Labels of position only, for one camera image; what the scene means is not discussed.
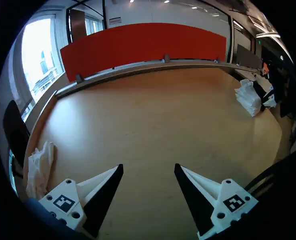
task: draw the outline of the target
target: window frame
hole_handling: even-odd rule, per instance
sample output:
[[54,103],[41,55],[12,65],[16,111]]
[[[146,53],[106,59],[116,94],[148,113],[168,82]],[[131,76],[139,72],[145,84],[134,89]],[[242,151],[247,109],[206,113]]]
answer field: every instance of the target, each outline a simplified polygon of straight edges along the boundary
[[[41,10],[41,11],[35,13],[28,20],[28,22],[25,24],[25,26],[22,28],[22,32],[20,33],[21,34],[21,37],[20,38],[17,37],[17,40],[20,41],[18,43],[18,45],[19,45],[18,46],[18,49],[16,51],[12,52],[12,55],[13,56],[16,55],[16,56],[19,57],[19,58],[17,58],[17,61],[14,64],[14,71],[16,71],[16,72],[17,71],[22,72],[20,74],[23,75],[23,78],[20,78],[20,81],[24,81],[24,83],[27,84],[27,80],[26,80],[26,77],[24,75],[24,68],[23,68],[23,65],[22,65],[22,38],[23,38],[25,27],[28,24],[31,24],[33,22],[36,22],[36,21],[39,21],[39,20],[43,20],[43,19],[48,19],[48,18],[50,18],[51,21],[52,21],[52,23],[50,24],[50,36],[51,36],[50,38],[51,38],[52,48],[55,48],[52,51],[53,51],[53,53],[57,53],[56,56],[54,56],[55,54],[53,55],[53,59],[54,59],[54,62],[56,62],[56,64],[58,66],[60,66],[61,69],[62,69],[62,72],[60,74],[58,74],[58,76],[56,77],[56,80],[58,80],[60,78],[60,76],[62,76],[65,73],[64,64],[62,62],[62,57],[61,57],[61,54],[60,54],[60,49],[63,48],[64,46],[66,46],[68,44],[68,40],[65,39],[63,37],[63,34],[62,34],[63,33],[62,27],[64,25],[61,22],[62,22],[62,18],[63,17],[65,17],[63,10]],[[34,101],[33,97],[32,97],[32,101],[31,102],[27,102],[26,103],[27,107],[24,108],[24,110],[22,111],[22,113],[21,113],[22,115],[25,113],[26,109],[28,108],[28,106],[30,106],[30,104],[32,104],[32,108],[30,109],[30,112],[31,112],[31,110],[33,109],[34,105],[36,104],[36,102]],[[26,115],[26,117],[25,117],[24,120],[26,120],[28,118],[28,115],[30,114],[30,112]]]
[[90,21],[89,22],[89,24],[90,24],[90,32],[91,32],[90,34],[96,33],[96,30],[94,28],[93,22],[96,22],[97,25],[98,25],[98,29],[99,30],[97,32],[102,31],[104,29],[103,26],[102,26],[102,21],[101,20],[99,20],[99,19],[97,19],[97,18],[95,18],[95,17],[93,17],[93,16],[85,13],[85,21],[86,20],[89,20]]

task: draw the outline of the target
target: window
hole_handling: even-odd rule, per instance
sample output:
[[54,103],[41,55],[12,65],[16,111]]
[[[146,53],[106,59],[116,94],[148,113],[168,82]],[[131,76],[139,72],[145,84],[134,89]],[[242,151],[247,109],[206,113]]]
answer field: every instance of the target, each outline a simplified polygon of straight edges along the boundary
[[85,25],[87,35],[103,30],[102,23],[99,20],[85,16]]
[[22,37],[22,67],[31,95],[38,102],[63,72],[55,39],[55,15],[26,25]]

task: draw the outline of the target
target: screw hole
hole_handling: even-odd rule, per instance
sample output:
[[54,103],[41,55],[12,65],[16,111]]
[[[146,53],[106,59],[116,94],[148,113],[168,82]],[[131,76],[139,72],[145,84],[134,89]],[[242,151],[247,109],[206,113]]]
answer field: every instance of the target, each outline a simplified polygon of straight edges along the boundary
[[59,221],[60,221],[62,224],[67,225],[66,220],[64,220],[63,218],[59,219]]
[[222,212],[217,214],[217,218],[219,218],[219,219],[223,219],[224,217],[225,217],[225,214]]
[[73,212],[73,213],[71,214],[71,216],[72,216],[73,218],[80,218],[80,214],[77,213],[77,212]]

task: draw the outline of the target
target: white wall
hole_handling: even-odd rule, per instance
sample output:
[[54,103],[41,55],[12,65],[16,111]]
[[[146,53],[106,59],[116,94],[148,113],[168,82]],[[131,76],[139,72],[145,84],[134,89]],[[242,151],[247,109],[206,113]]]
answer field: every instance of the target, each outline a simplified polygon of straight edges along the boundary
[[[201,5],[195,1],[194,6]],[[109,25],[109,19],[121,17],[120,24]],[[230,49],[230,26],[228,16],[220,13],[213,17],[209,12],[192,9],[182,4],[165,4],[159,1],[135,1],[106,5],[107,27],[116,27],[127,24],[163,22],[175,23],[201,28],[226,38],[226,59]]]
[[245,35],[243,35],[241,32],[239,32],[236,29],[234,29],[234,33],[235,33],[234,54],[237,53],[238,44],[250,51],[251,41]]
[[12,96],[12,91],[10,88],[9,74],[8,74],[8,65],[9,65],[9,54],[2,68],[0,75],[0,158],[2,165],[5,168],[7,176],[9,175],[9,152],[8,152],[8,142],[3,127],[3,119],[5,110],[11,100],[14,99]]

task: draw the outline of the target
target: red panel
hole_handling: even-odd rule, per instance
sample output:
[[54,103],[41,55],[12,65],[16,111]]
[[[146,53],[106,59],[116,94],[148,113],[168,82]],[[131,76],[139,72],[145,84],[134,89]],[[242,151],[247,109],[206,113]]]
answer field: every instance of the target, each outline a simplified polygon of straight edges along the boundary
[[200,28],[141,23],[109,28],[60,50],[70,82],[99,71],[142,61],[170,58],[225,59],[226,38]]

